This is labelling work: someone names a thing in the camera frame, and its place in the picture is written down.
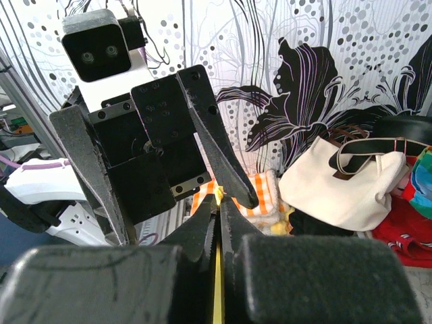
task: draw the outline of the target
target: black foam pad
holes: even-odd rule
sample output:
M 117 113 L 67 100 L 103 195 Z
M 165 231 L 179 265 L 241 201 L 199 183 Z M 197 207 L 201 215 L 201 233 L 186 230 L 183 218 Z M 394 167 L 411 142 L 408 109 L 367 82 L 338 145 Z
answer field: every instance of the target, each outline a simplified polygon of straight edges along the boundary
M 246 236 L 237 278 L 251 323 L 422 323 L 404 270 L 375 240 Z
M 204 323 L 191 273 L 178 246 L 34 249 L 7 274 L 0 323 Z

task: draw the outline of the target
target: black flower pattern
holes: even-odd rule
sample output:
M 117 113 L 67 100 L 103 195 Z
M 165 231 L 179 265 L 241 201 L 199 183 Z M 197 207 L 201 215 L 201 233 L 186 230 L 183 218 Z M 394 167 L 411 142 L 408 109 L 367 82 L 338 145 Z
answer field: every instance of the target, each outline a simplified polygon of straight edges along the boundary
M 257 86 L 222 89 L 218 102 L 232 99 L 248 101 L 261 109 L 261 114 L 248 135 L 247 151 L 255 151 L 279 140 L 283 147 L 283 167 L 287 168 L 328 128 L 354 124 L 370 130 L 373 123 L 386 115 L 419 113 L 432 81 L 432 36 L 418 50 L 410 64 L 394 77 L 386 77 L 376 87 L 381 94 L 372 98 L 356 95 L 358 82 L 346 88 L 338 76 L 333 57 L 326 47 L 307 44 L 291 48 L 284 38 L 279 40 L 282 64 L 273 80 L 279 93 L 272 97 Z M 380 65 L 369 69 L 381 71 Z M 393 103 L 380 103 L 380 96 Z M 346 101 L 356 105 L 368 102 L 366 109 L 339 109 Z

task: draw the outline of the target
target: colorful fabric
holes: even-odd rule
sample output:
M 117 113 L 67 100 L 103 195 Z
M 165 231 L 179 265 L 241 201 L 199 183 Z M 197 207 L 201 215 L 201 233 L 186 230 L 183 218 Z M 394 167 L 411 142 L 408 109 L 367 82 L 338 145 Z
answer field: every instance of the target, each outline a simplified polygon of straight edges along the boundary
M 277 223 L 281 220 L 280 212 L 284 213 L 288 211 L 289 207 L 279 203 L 275 172 L 267 171 L 265 173 L 250 175 L 249 180 L 256 190 L 256 194 L 259 198 L 259 205 L 254 209 L 247 209 L 240 205 L 236 199 L 233 199 L 240 213 L 257 226 L 268 226 Z M 194 195 L 194 201 L 190 211 L 191 215 L 198 209 L 204 197 L 208 194 L 214 194 L 216 188 L 220 188 L 216 180 L 200 187 L 200 191 Z
M 406 200 L 393 197 L 391 211 L 372 231 L 409 267 L 432 268 L 432 220 L 425 219 Z
M 402 197 L 421 215 L 432 219 L 432 146 L 418 156 Z

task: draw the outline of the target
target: cable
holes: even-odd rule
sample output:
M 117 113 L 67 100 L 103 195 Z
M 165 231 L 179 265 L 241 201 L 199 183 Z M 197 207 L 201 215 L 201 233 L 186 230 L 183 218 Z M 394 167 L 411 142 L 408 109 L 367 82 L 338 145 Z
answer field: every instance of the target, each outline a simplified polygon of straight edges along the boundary
M 4 164 L 13 167 L 14 169 L 22 168 L 23 170 L 45 170 L 45 169 L 54 169 L 56 167 L 65 167 L 70 165 L 69 160 L 65 159 L 64 162 L 54 162 L 48 164 L 30 164 L 30 165 L 21 165 L 6 159 L 3 155 L 0 155 L 0 161 Z
M 30 164 L 30 165 L 19 165 L 23 170 L 46 170 L 46 169 L 55 169 L 56 167 L 65 167 L 70 165 L 69 160 L 64 160 L 62 162 L 54 162 L 48 164 Z

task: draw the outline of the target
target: white plastic part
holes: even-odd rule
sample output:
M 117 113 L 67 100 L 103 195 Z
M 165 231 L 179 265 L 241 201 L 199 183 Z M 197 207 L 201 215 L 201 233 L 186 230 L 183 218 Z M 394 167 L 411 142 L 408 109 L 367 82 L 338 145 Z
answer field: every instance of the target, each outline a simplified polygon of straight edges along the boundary
M 61 161 L 62 159 L 31 159 L 24 165 L 43 165 Z M 19 168 L 9 176 L 5 188 L 27 205 L 47 200 L 86 200 L 71 165 L 41 170 Z
M 129 52 L 132 67 L 128 72 L 116 74 L 108 78 L 93 82 L 78 81 L 81 94 L 87 104 L 88 111 L 93 112 L 102 109 L 101 103 L 108 98 L 114 98 L 125 93 L 140 84 L 153 81 L 144 59 L 138 49 Z
M 90 216 L 82 206 L 77 203 L 69 206 L 60 216 L 61 224 L 51 226 L 47 233 L 63 238 L 79 246 L 110 246 L 96 219 Z

